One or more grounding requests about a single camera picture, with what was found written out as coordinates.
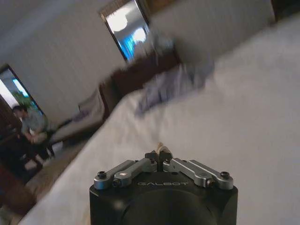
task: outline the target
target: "bed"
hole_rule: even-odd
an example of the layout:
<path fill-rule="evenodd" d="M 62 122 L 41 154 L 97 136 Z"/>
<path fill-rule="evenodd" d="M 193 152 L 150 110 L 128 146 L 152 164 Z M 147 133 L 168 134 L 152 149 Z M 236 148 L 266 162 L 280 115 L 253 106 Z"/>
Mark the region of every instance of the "bed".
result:
<path fill-rule="evenodd" d="M 258 34 L 216 62 L 203 90 L 143 118 L 134 116 L 142 91 L 127 94 L 20 224 L 88 224 L 95 174 L 141 159 L 158 142 L 178 158 L 231 173 L 237 224 L 299 224 L 299 24 L 297 16 Z"/>

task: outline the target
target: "light fixture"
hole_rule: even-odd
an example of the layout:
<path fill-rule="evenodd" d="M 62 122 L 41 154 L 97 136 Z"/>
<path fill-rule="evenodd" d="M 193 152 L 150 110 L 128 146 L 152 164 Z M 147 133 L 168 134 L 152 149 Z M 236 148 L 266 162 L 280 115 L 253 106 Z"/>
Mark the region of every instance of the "light fixture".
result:
<path fill-rule="evenodd" d="M 122 11 L 110 14 L 106 20 L 113 32 L 119 32 L 125 29 L 128 23 L 127 18 Z"/>
<path fill-rule="evenodd" d="M 133 40 L 135 43 L 137 42 L 144 42 L 146 40 L 146 33 L 143 28 L 138 28 L 134 33 L 133 33 Z"/>

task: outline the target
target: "door frame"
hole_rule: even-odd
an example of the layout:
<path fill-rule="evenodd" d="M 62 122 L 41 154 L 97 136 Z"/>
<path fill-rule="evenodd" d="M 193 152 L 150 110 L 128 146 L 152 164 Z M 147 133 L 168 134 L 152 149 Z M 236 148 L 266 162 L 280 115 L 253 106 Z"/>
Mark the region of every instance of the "door frame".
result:
<path fill-rule="evenodd" d="M 27 92 L 28 96 L 30 97 L 31 101 L 34 102 L 34 104 L 37 106 L 38 110 L 44 114 L 44 112 L 41 110 L 41 108 L 38 106 L 37 102 L 33 99 L 30 92 L 27 90 L 26 86 L 22 83 L 22 81 L 19 79 L 18 75 L 14 72 L 14 70 L 8 65 L 4 64 L 2 67 L 0 67 L 0 74 L 2 74 L 4 71 L 10 70 L 12 74 L 15 76 L 15 78 L 18 80 L 18 82 L 24 87 L 25 91 Z"/>

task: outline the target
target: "dark pants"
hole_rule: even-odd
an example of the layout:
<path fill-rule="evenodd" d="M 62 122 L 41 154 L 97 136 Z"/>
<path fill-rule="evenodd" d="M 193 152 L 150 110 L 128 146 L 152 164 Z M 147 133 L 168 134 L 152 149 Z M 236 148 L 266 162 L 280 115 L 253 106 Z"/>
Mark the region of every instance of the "dark pants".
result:
<path fill-rule="evenodd" d="M 35 158 L 36 155 L 39 155 L 44 161 L 49 158 L 49 154 L 47 152 L 48 139 L 41 144 L 32 144 L 25 136 L 21 135 L 19 141 L 26 146 L 26 155 L 30 158 Z"/>

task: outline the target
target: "floor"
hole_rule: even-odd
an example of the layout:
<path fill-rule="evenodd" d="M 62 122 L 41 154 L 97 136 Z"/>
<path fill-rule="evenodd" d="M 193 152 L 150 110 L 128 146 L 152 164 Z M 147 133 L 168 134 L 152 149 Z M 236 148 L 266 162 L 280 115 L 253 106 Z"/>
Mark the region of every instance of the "floor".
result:
<path fill-rule="evenodd" d="M 26 184 L 26 187 L 37 197 L 37 202 L 49 192 L 52 185 L 82 150 L 89 138 L 90 136 L 76 142 L 61 142 L 53 146 L 55 158 L 45 161 L 43 169 Z M 33 162 L 26 165 L 28 169 L 33 166 L 35 166 Z M 22 217 L 10 212 L 5 207 L 0 210 L 0 225 L 16 225 L 21 219 Z"/>

